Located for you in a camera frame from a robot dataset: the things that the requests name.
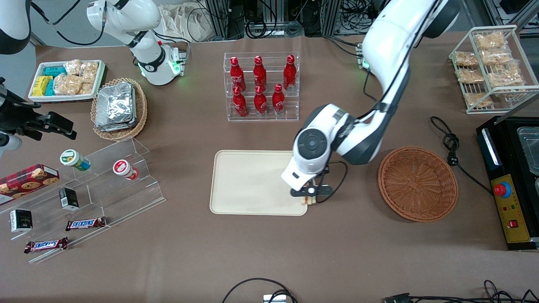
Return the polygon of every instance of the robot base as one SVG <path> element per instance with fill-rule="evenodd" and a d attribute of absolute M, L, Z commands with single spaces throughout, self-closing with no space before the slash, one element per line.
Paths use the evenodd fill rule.
<path fill-rule="evenodd" d="M 165 50 L 165 60 L 155 72 L 147 72 L 140 65 L 142 75 L 153 85 L 165 85 L 175 77 L 182 76 L 185 71 L 186 53 L 179 53 L 176 47 L 161 45 Z"/>

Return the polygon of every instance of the brown table surface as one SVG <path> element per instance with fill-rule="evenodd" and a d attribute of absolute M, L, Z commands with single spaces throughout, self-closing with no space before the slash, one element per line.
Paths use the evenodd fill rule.
<path fill-rule="evenodd" d="M 38 265 L 26 262 L 24 244 L 9 241 L 9 229 L 2 228 L 0 301 L 220 302 L 235 283 L 251 277 L 275 279 L 301 302 L 379 302 L 403 292 L 477 297 L 485 279 L 514 295 L 536 288 L 539 254 L 506 251 L 494 200 L 462 172 L 455 170 L 457 206 L 435 223 L 401 219 L 378 190 L 379 164 L 392 149 L 416 145 L 446 157 L 431 115 L 447 121 L 460 138 L 462 166 L 487 183 L 475 128 L 490 115 L 464 112 L 447 61 L 463 36 L 426 39 L 412 52 L 412 77 L 380 154 L 368 165 L 350 167 L 337 194 L 301 217 L 214 215 L 213 157 L 222 149 L 290 150 L 308 114 L 329 102 L 353 115 L 366 112 L 372 100 L 362 93 L 365 72 L 352 56 L 322 38 L 193 44 L 185 76 L 157 87 L 132 65 L 127 47 L 37 47 L 38 62 L 101 59 L 109 67 L 107 80 L 129 77 L 141 84 L 149 114 L 137 139 L 150 149 L 148 166 L 167 201 Z M 230 123 L 223 54 L 264 51 L 300 52 L 300 121 Z M 374 78 L 368 90 L 380 96 Z M 38 162 L 58 167 L 67 148 L 88 154 L 111 144 L 93 133 L 89 110 L 89 102 L 44 105 L 40 112 L 75 122 L 77 140 L 23 138 L 20 150 L 4 154 L 2 172 Z M 334 168 L 328 182 L 342 172 Z M 276 289 L 254 282 L 229 300 L 260 302 Z"/>

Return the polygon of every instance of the teal package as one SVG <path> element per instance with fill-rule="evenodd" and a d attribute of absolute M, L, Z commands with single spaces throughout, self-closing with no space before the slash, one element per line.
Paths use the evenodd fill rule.
<path fill-rule="evenodd" d="M 54 96 L 54 80 L 49 81 L 49 84 L 47 84 L 45 96 Z"/>
<path fill-rule="evenodd" d="M 66 73 L 66 69 L 63 66 L 49 66 L 43 70 L 43 75 L 51 75 L 53 77 L 56 77 L 62 73 Z"/>

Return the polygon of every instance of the empty wicker basket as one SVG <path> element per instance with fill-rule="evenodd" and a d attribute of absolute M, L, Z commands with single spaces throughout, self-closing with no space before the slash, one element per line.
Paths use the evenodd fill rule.
<path fill-rule="evenodd" d="M 395 212 L 416 222 L 447 216 L 459 195 L 451 167 L 437 154 L 416 146 L 401 147 L 384 158 L 378 186 Z"/>

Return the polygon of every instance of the yellow control panel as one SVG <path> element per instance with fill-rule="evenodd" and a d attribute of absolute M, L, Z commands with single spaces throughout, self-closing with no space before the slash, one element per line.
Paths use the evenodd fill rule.
<path fill-rule="evenodd" d="M 530 235 L 511 174 L 492 180 L 491 184 L 507 243 L 529 242 Z"/>

